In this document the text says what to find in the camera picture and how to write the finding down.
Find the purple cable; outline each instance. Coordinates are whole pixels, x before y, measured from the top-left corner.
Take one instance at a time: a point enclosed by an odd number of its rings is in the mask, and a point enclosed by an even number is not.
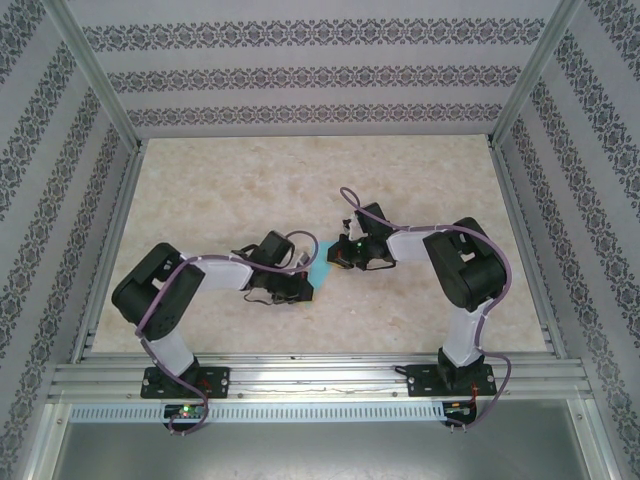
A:
[[[197,389],[193,385],[185,382],[184,380],[182,380],[177,375],[174,375],[158,359],[158,357],[156,357],[156,355],[153,353],[153,351],[151,351],[151,348],[149,347],[149,343],[147,342],[147,339],[144,338],[144,334],[142,333],[142,331],[144,330],[144,327],[147,326],[147,323],[149,323],[149,319],[151,318],[153,313],[156,311],[156,308],[158,307],[158,304],[162,300],[162,297],[165,296],[165,294],[167,293],[167,290],[169,290],[169,287],[171,286],[171,284],[175,281],[175,279],[178,277],[178,275],[180,275],[180,272],[182,272],[182,270],[184,270],[187,267],[187,265],[190,265],[192,263],[195,263],[195,262],[198,262],[198,261],[201,261],[201,260],[224,260],[224,261],[228,261],[228,262],[241,263],[243,265],[247,265],[249,267],[256,268],[258,270],[264,270],[266,272],[274,272],[274,273],[298,273],[298,272],[302,272],[305,269],[307,269],[308,267],[310,267],[311,264],[316,259],[316,257],[318,256],[319,244],[318,244],[318,239],[312,233],[307,232],[305,230],[294,230],[293,232],[288,233],[286,235],[286,238],[289,238],[289,237],[292,237],[293,235],[298,235],[298,234],[306,235],[307,237],[311,238],[311,240],[313,241],[313,254],[311,255],[309,260],[304,265],[301,265],[301,266],[295,267],[295,268],[274,268],[274,267],[267,267],[266,265],[260,265],[259,263],[250,262],[249,260],[245,260],[245,259],[240,258],[240,257],[232,257],[230,255],[211,254],[211,255],[199,255],[199,256],[195,256],[195,257],[190,257],[190,258],[186,259],[184,262],[182,262],[180,265],[178,265],[178,267],[171,273],[171,275],[169,275],[169,278],[167,278],[167,280],[164,282],[164,285],[162,286],[160,291],[157,293],[157,295],[155,296],[155,298],[153,299],[153,301],[149,305],[149,308],[147,309],[147,311],[145,312],[144,316],[142,317],[142,320],[140,320],[140,323],[138,324],[138,327],[136,328],[136,331],[135,331],[136,336],[140,339],[140,343],[142,344],[142,348],[144,348],[145,352],[147,352],[149,357],[151,357],[151,360],[153,361],[154,365],[156,365],[162,371],[162,373],[164,373],[167,377],[169,377],[171,380],[176,382],[178,385],[182,385],[184,388],[186,388],[186,389],[192,391],[193,393],[195,393],[196,395],[198,395],[198,397],[200,397],[202,399],[203,407],[204,407],[204,413],[203,413],[202,417],[200,418],[200,421],[198,423],[196,423],[193,427],[185,430],[184,432],[176,432],[173,429],[173,421],[176,419],[176,415],[172,416],[169,419],[169,432],[172,435],[174,435],[175,433],[180,433],[181,436],[185,436],[185,435],[189,435],[190,433],[193,433],[193,432],[195,432],[197,430],[200,430],[204,426],[204,423],[206,422],[207,417],[209,416],[209,399],[207,398],[207,396],[202,391],[200,391],[199,389]]]
[[[409,227],[409,226],[399,226],[396,225],[394,223],[388,222],[380,217],[377,217],[376,215],[366,211],[364,208],[362,208],[360,206],[360,199],[358,198],[358,195],[356,195],[356,193],[351,190],[348,187],[340,187],[340,195],[342,195],[342,197],[347,201],[347,203],[349,203],[349,205],[351,205],[355,210],[357,210],[358,212],[362,213],[363,215],[366,215],[367,217],[375,220],[378,223],[381,223],[383,225],[386,225],[387,227],[391,227],[394,230],[401,230],[401,231],[405,231],[405,232],[433,232],[433,231],[440,231],[440,230],[454,230],[456,232],[460,232],[460,233],[466,233],[467,235],[471,235],[472,237],[477,238],[478,240],[486,243],[489,247],[491,247],[491,249],[493,249],[493,251],[496,253],[496,255],[498,255],[498,257],[500,257],[500,260],[502,261],[502,264],[504,265],[504,269],[505,269],[505,273],[506,273],[506,281],[504,284],[504,288],[502,289],[502,292],[500,292],[500,295],[498,295],[493,302],[491,302],[489,305],[487,305],[484,310],[482,311],[482,315],[480,316],[480,321],[478,322],[478,328],[476,329],[476,335],[474,337],[474,344],[475,347],[478,349],[478,351],[490,358],[497,358],[500,360],[503,360],[506,364],[507,364],[507,373],[504,376],[504,380],[502,381],[502,385],[500,385],[500,388],[498,389],[498,391],[496,392],[496,394],[494,395],[493,399],[491,400],[491,402],[489,403],[489,405],[487,405],[487,408],[484,409],[484,411],[482,412],[482,414],[476,418],[473,422],[471,422],[469,425],[466,425],[466,427],[462,424],[462,422],[458,422],[457,420],[453,420],[453,419],[449,419],[449,421],[460,424],[463,426],[463,428],[466,429],[470,429],[473,428],[475,426],[477,426],[480,422],[482,422],[487,415],[491,412],[491,410],[493,410],[493,408],[495,407],[496,403],[498,402],[498,399],[500,398],[500,396],[502,395],[502,392],[504,392],[504,389],[507,386],[507,383],[509,382],[509,379],[511,378],[511,360],[509,360],[509,358],[504,355],[503,353],[493,353],[493,352],[486,352],[485,350],[482,349],[482,347],[480,347],[480,336],[482,335],[482,329],[484,328],[484,324],[487,320],[487,315],[489,314],[489,312],[491,310],[494,309],[494,307],[496,305],[498,305],[498,303],[500,303],[502,301],[502,299],[507,295],[507,292],[509,291],[509,289],[511,288],[511,282],[512,282],[512,274],[511,274],[511,264],[509,263],[509,260],[507,259],[507,256],[504,254],[504,252],[502,251],[502,249],[500,247],[498,247],[498,245],[495,244],[495,242],[493,242],[493,240],[491,240],[489,237],[482,235],[479,232],[476,232],[475,230],[471,230],[470,228],[466,228],[466,227],[460,227],[458,225],[430,225],[430,226],[425,226],[425,227]]]

